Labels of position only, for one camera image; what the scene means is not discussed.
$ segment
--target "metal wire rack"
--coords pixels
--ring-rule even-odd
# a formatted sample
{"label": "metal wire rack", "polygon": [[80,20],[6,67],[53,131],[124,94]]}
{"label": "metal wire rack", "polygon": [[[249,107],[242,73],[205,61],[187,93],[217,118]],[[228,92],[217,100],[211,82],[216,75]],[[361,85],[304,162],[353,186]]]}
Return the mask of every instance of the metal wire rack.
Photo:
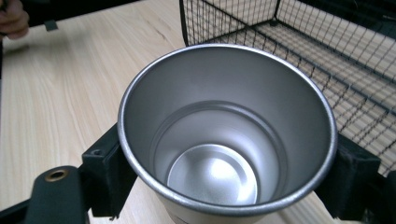
{"label": "metal wire rack", "polygon": [[320,87],[339,133],[396,168],[396,3],[180,0],[186,46],[234,43],[293,64]]}

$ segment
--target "finger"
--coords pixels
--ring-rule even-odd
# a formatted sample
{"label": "finger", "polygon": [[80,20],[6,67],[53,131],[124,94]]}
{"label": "finger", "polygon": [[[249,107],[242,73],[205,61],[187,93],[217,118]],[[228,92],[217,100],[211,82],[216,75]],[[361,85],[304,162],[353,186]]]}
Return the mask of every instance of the finger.
{"label": "finger", "polygon": [[28,26],[29,15],[27,12],[23,11],[21,17],[16,21],[11,21],[6,24],[0,24],[0,32],[4,34],[16,33],[21,29]]}
{"label": "finger", "polygon": [[18,20],[23,12],[23,4],[20,0],[8,0],[6,11],[0,11],[0,24]]}
{"label": "finger", "polygon": [[8,39],[18,39],[21,38],[29,33],[29,26],[24,27],[23,29],[19,30],[18,32],[8,34]]}

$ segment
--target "black wire grid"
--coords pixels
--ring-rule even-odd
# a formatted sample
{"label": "black wire grid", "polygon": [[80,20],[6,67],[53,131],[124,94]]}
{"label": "black wire grid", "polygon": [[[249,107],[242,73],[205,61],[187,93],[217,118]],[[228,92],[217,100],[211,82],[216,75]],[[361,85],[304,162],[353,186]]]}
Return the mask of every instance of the black wire grid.
{"label": "black wire grid", "polygon": [[233,43],[293,64],[320,87],[339,133],[396,167],[396,7],[390,0],[180,0],[187,46]]}

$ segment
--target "cup rim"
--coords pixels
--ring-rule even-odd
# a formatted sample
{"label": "cup rim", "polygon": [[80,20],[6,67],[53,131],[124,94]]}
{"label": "cup rim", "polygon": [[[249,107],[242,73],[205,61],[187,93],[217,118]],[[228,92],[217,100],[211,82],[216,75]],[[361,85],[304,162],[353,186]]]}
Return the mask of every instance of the cup rim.
{"label": "cup rim", "polygon": [[[285,66],[287,66],[289,69],[291,69],[293,72],[296,73],[299,77],[301,77],[309,86],[315,91],[317,97],[320,99],[327,118],[329,122],[329,127],[330,127],[330,144],[329,144],[329,150],[327,152],[327,155],[324,159],[324,162],[321,164],[319,167],[318,171],[315,173],[315,175],[308,181],[306,182],[303,186],[299,187],[297,190],[294,192],[283,196],[279,199],[272,200],[269,202],[265,203],[257,203],[257,204],[252,204],[252,205],[218,205],[218,204],[212,204],[212,203],[204,203],[200,202],[197,200],[194,200],[193,198],[184,196],[168,187],[166,187],[164,184],[159,182],[157,179],[155,179],[151,174],[139,163],[138,159],[134,156],[134,153],[132,152],[129,144],[128,144],[128,139],[125,134],[125,106],[128,103],[129,97],[132,94],[132,91],[134,90],[135,86],[137,83],[148,73],[148,71],[156,66],[158,63],[161,63],[162,61],[166,60],[167,58],[173,57],[175,55],[178,55],[179,53],[190,51],[190,50],[195,50],[195,49],[206,49],[206,48],[230,48],[230,49],[241,49],[241,50],[247,50],[253,53],[260,54],[262,56],[268,57],[272,60],[275,60]],[[330,107],[327,99],[321,92],[321,90],[317,87],[317,85],[309,79],[306,75],[304,75],[303,72],[301,72],[299,69],[294,67],[292,64],[276,57],[275,55],[272,55],[270,53],[264,52],[259,49],[254,49],[251,47],[246,47],[246,46],[239,46],[239,45],[233,45],[233,44],[203,44],[203,45],[196,45],[196,46],[191,46],[191,47],[186,47],[183,49],[177,49],[173,52],[170,52],[159,59],[155,60],[154,62],[150,63],[147,67],[145,67],[141,72],[139,72],[134,80],[131,82],[131,84],[128,86],[126,92],[124,93],[121,103],[120,103],[120,110],[119,110],[119,116],[118,116],[118,132],[119,132],[119,138],[120,138],[120,144],[123,150],[123,153],[127,159],[127,161],[130,163],[130,165],[133,167],[134,171],[138,174],[138,176],[152,189],[154,189],[157,193],[161,194],[165,199],[173,202],[180,204],[184,207],[188,207],[192,210],[196,210],[199,212],[204,212],[208,214],[213,214],[213,215],[221,215],[221,216],[228,216],[228,217],[249,217],[249,216],[259,216],[263,214],[268,214],[275,212],[276,210],[285,208],[293,203],[296,203],[297,201],[301,200],[304,196],[309,194],[312,190],[314,190],[318,184],[324,179],[326,174],[329,172],[330,168],[332,167],[332,162],[335,157],[336,153],[336,145],[337,145],[337,128],[336,128],[336,123],[335,123],[335,118],[332,113],[332,108]]]}

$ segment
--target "stainless steel cup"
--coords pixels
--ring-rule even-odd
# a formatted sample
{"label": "stainless steel cup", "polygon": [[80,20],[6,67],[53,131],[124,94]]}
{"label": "stainless steel cup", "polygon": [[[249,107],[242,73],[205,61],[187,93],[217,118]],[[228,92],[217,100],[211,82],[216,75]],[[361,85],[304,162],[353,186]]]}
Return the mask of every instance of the stainless steel cup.
{"label": "stainless steel cup", "polygon": [[176,223],[251,223],[327,174],[337,130],[298,69],[257,49],[201,45],[165,55],[125,92],[124,154]]}

